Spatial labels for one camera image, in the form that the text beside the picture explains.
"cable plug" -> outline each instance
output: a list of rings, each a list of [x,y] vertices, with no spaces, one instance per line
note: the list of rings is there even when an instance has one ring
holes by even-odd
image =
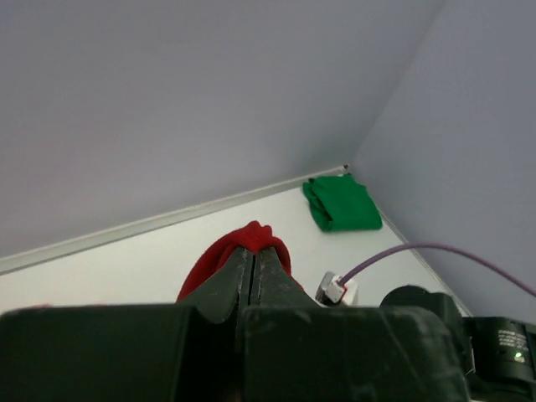
[[[341,276],[335,275],[333,272],[326,272],[320,286],[317,289],[315,300],[324,306],[354,306],[358,301],[358,283],[351,279],[344,285],[340,285],[338,281]]]

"baseboard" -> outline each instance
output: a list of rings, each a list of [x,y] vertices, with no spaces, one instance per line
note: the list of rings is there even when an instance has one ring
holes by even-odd
[[[304,181],[311,177],[341,174],[345,171],[346,167],[344,166],[335,167],[333,169],[308,174],[299,178],[293,178],[291,180],[286,180],[285,182],[272,184],[245,193],[217,199],[205,204],[194,205],[193,207],[153,216],[148,219],[141,219],[122,226],[116,226],[115,228],[102,230],[101,232],[66,240],[55,245],[49,245],[20,254],[3,257],[0,259],[0,275],[290,190],[300,186]]]

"black camera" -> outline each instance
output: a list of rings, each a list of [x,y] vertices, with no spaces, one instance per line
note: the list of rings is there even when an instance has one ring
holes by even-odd
[[[452,297],[418,286],[391,291],[381,306],[422,307],[445,323],[473,399],[536,401],[536,326],[504,317],[463,317]]]

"black plastic part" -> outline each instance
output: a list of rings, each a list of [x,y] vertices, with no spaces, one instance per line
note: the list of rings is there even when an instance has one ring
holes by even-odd
[[[193,314],[171,305],[4,315],[0,400],[174,400]]]
[[[248,305],[249,286],[242,283],[244,277],[249,281],[253,263],[254,256],[248,250],[237,247],[224,266],[178,304],[196,307],[210,322],[227,321],[237,302],[242,308]]]
[[[487,385],[475,395],[490,401],[536,400],[536,327],[502,317],[466,318],[465,324],[476,375]]]
[[[418,286],[402,286],[391,291],[380,306],[418,306],[436,314],[451,333],[464,373],[472,370],[471,342],[464,330],[463,317],[451,296],[430,293]]]
[[[467,402],[450,335],[418,307],[250,307],[245,402]]]
[[[319,307],[283,270],[276,249],[262,250],[255,258],[251,306]]]

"cable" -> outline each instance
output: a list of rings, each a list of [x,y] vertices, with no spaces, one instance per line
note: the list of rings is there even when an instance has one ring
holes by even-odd
[[[480,265],[486,266],[486,268],[494,271],[495,273],[499,274],[503,278],[508,279],[511,281],[514,285],[520,287],[524,291],[526,291],[531,296],[536,297],[536,290],[534,290],[529,285],[523,283],[519,279],[517,279],[514,276],[511,276],[508,274],[504,269],[498,267],[497,265],[493,264],[492,262],[488,260],[484,260],[482,257],[479,257],[478,255],[475,255],[469,251],[465,251],[462,249],[458,249],[457,247],[454,247],[452,245],[442,245],[441,243],[409,243],[407,245],[396,245],[395,247],[391,247],[390,249],[384,250],[381,253],[378,253],[377,255],[373,255],[369,259],[363,261],[361,264],[353,268],[349,273],[344,275],[339,281],[338,284],[341,286],[344,286],[346,282],[348,282],[350,279],[352,279],[354,276],[356,276],[359,272],[367,268],[368,266],[372,265],[374,262],[378,262],[382,260],[385,257],[389,257],[390,255],[396,254],[400,251],[404,250],[411,250],[411,249],[436,249],[436,250],[444,250],[449,251],[454,254],[462,255],[469,260],[473,260],[477,262]]]

